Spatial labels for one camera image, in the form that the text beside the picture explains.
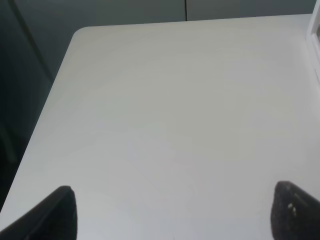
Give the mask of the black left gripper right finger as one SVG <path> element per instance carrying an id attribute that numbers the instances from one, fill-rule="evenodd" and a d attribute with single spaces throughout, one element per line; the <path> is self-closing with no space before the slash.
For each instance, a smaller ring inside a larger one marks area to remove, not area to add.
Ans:
<path id="1" fill-rule="evenodd" d="M 275 240 L 318 240 L 320 201 L 290 181 L 275 185 L 271 207 Z"/>

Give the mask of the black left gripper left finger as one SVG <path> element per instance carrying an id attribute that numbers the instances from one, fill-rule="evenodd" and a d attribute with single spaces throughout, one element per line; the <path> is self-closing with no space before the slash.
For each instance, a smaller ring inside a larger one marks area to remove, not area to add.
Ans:
<path id="1" fill-rule="evenodd" d="M 34 208 L 0 232 L 2 240 L 75 240 L 76 196 L 70 186 L 58 187 Z"/>

